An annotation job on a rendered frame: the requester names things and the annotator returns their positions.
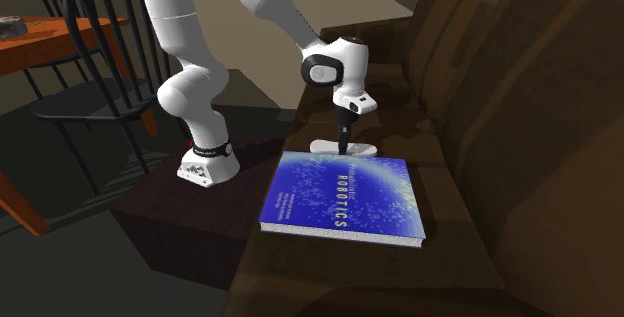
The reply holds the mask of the white flat remote control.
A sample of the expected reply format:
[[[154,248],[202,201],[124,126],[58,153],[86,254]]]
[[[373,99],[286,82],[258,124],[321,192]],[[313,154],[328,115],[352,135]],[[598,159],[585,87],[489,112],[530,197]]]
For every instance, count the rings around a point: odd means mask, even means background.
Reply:
[[[310,143],[310,152],[338,155],[339,143],[336,141],[316,139]],[[374,145],[363,143],[349,142],[346,148],[346,155],[350,156],[375,157],[377,152],[378,150]]]

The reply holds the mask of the blue book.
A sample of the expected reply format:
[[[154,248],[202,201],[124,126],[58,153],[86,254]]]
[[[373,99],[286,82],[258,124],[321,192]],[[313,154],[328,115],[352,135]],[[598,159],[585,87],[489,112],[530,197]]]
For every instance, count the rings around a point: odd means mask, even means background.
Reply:
[[[285,151],[263,232],[419,248],[426,239],[403,159]]]

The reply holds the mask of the brown sofa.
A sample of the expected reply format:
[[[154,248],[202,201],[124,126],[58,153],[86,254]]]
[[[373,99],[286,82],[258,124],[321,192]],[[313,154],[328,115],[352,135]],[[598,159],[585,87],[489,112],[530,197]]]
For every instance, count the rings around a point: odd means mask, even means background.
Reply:
[[[403,248],[254,229],[221,317],[624,317],[624,0],[419,0],[359,142],[408,165]]]

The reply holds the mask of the dark robot stand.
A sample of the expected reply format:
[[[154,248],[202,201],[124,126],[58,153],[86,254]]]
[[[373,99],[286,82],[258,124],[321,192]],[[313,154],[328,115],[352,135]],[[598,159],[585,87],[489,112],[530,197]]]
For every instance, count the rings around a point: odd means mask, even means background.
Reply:
[[[257,223],[284,140],[232,136],[240,171],[203,188],[177,176],[184,146],[160,162],[110,211],[148,266],[228,290]]]

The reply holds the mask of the black wooden chair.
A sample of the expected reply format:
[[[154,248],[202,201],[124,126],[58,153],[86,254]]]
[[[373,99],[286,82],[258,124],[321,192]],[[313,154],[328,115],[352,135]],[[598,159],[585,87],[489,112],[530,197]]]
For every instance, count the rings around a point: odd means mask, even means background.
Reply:
[[[172,75],[169,55],[155,37],[144,0],[62,0],[69,36],[90,76],[35,103],[32,114],[56,126],[93,193],[98,192],[66,125],[121,127],[145,174],[149,168],[130,130],[157,103],[158,87]]]

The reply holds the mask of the orange wooden table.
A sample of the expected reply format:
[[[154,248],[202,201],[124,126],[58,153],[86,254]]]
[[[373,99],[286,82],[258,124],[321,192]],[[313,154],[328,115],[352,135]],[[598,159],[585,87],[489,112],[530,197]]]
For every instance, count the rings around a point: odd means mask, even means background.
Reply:
[[[0,40],[0,77],[76,52],[63,18],[25,16],[24,20],[29,30],[27,34]],[[113,67],[116,68],[111,70],[117,70],[121,76],[128,77],[129,72],[134,72],[134,68],[130,60],[129,65],[123,62],[122,51],[120,50],[121,43],[117,43],[113,39],[110,20],[99,18],[98,21],[104,30],[105,42],[108,43],[111,50]],[[77,23],[87,47],[95,46],[97,40],[93,32],[93,25],[89,24],[89,20],[86,18],[78,18]],[[151,111],[143,112],[141,119],[149,134],[156,136],[158,129]],[[33,235],[41,236],[50,228],[28,200],[10,182],[1,168],[0,207]]]

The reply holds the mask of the grey box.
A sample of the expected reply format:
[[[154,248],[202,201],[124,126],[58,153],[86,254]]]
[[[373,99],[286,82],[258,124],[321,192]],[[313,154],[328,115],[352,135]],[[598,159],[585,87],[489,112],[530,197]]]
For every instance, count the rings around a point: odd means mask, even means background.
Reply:
[[[12,39],[26,35],[28,27],[23,17],[4,16],[0,17],[0,40]]]

